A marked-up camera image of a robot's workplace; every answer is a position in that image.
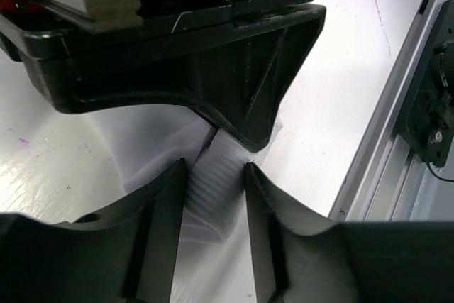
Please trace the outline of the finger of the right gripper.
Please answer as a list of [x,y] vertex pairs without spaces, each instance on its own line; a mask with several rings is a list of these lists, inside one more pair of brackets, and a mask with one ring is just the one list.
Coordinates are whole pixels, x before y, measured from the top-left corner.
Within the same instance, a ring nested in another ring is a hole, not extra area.
[[1,47],[59,112],[185,106],[256,152],[319,37],[326,8],[232,17],[230,6],[89,33],[48,12],[1,14]]

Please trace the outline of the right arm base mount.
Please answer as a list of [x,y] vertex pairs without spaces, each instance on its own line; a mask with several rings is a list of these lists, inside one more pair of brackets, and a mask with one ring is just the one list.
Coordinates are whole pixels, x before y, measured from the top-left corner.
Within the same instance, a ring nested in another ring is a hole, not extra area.
[[397,131],[423,162],[445,166],[453,141],[453,0],[442,4],[431,27]]

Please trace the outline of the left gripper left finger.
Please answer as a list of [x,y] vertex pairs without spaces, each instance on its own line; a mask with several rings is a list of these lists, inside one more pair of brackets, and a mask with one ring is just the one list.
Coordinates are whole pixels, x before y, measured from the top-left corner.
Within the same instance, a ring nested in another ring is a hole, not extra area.
[[168,302],[187,165],[73,222],[1,215],[2,302]]

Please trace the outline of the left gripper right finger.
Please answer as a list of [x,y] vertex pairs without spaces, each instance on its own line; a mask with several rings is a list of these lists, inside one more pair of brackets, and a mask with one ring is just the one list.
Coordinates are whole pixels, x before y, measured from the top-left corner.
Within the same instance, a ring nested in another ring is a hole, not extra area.
[[243,170],[259,302],[452,302],[453,224],[337,222],[248,163]]

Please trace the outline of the white sock black cuff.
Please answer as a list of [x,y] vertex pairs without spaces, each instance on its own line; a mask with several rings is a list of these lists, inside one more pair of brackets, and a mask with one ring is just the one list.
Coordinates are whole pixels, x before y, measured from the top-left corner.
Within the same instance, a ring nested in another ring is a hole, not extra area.
[[184,158],[189,168],[173,302],[254,302],[256,298],[242,170],[261,164],[227,132],[170,105],[127,106],[90,115],[108,146],[125,192]]

